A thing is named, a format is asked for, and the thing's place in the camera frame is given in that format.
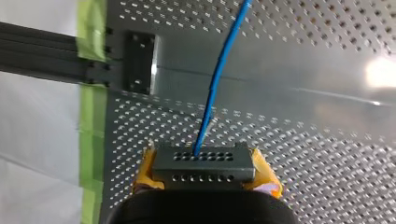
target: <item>black object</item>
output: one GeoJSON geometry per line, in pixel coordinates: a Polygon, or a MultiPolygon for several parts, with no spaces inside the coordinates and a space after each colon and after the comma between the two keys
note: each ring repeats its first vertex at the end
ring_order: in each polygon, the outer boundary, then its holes
{"type": "Polygon", "coordinates": [[[159,144],[152,166],[153,179],[166,189],[241,189],[254,179],[247,143],[235,147],[202,147],[198,157],[190,147],[159,144]]]}
{"type": "Polygon", "coordinates": [[[76,40],[0,22],[0,70],[65,82],[84,82],[88,62],[76,40]]]}
{"type": "Polygon", "coordinates": [[[106,224],[296,224],[280,200],[257,191],[150,190],[116,207],[106,224]]]}
{"type": "Polygon", "coordinates": [[[114,36],[107,33],[110,46],[104,48],[109,58],[101,63],[79,58],[73,36],[0,22],[0,70],[149,94],[155,35],[127,31],[114,36]],[[121,54],[111,44],[122,49],[121,54]]]}

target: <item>green tape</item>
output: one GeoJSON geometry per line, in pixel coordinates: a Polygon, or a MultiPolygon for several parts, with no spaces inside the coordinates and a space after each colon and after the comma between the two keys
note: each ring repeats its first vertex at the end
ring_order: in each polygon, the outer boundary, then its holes
{"type": "Polygon", "coordinates": [[[99,223],[103,194],[107,90],[80,86],[79,185],[83,188],[82,224],[99,223]]]}
{"type": "Polygon", "coordinates": [[[78,1],[78,57],[106,61],[106,0],[78,1]]]}

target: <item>perforated metal panel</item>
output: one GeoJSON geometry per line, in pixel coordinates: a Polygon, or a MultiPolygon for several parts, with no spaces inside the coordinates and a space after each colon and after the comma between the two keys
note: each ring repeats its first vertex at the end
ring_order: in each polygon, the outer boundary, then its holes
{"type": "MultiPolygon", "coordinates": [[[[396,29],[396,10],[384,1],[290,1],[255,0],[241,34],[249,38],[304,42],[327,48],[352,48],[391,54],[396,29]]],[[[241,1],[225,0],[136,0],[120,1],[120,18],[153,26],[178,29],[227,31],[241,1]]]]}
{"type": "MultiPolygon", "coordinates": [[[[114,96],[106,207],[130,192],[149,139],[195,140],[240,3],[109,3],[111,28],[159,37],[153,92],[160,98],[114,96]]],[[[262,149],[302,223],[395,223],[394,32],[393,0],[255,0],[220,81],[219,121],[206,143],[262,149]]]]}
{"type": "MultiPolygon", "coordinates": [[[[195,140],[203,108],[157,97],[118,95],[107,120],[106,208],[122,202],[149,140],[195,140]]],[[[285,187],[283,201],[302,223],[394,223],[396,151],[387,139],[296,120],[217,109],[205,143],[259,147],[285,187]]]]}

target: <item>blue wire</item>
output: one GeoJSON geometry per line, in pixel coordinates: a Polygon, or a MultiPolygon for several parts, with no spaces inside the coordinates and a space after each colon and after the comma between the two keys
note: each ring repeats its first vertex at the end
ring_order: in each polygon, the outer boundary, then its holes
{"type": "Polygon", "coordinates": [[[239,27],[241,26],[246,14],[248,13],[248,6],[249,4],[251,4],[251,1],[252,0],[245,0],[244,3],[242,4],[241,8],[239,9],[239,13],[236,16],[235,22],[233,23],[233,26],[230,30],[230,33],[228,33],[227,39],[223,45],[223,49],[221,50],[218,63],[216,64],[215,73],[213,74],[212,81],[210,83],[209,95],[207,96],[206,108],[201,123],[201,128],[198,133],[197,141],[193,146],[194,156],[198,156],[199,151],[201,149],[201,145],[204,142],[206,128],[210,121],[212,105],[215,102],[220,76],[226,64],[228,54],[230,53],[231,48],[233,47],[233,42],[235,41],[236,36],[238,35],[239,27]]]}

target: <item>metal bracket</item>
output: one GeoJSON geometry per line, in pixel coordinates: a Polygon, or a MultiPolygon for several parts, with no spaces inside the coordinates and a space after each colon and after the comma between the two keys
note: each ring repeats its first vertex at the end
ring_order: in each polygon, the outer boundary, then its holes
{"type": "Polygon", "coordinates": [[[152,166],[154,180],[166,189],[241,189],[254,179],[254,171],[246,143],[203,147],[198,157],[190,148],[160,144],[152,166]]]}
{"type": "Polygon", "coordinates": [[[107,55],[121,65],[119,89],[150,94],[155,35],[107,28],[107,55]]]}

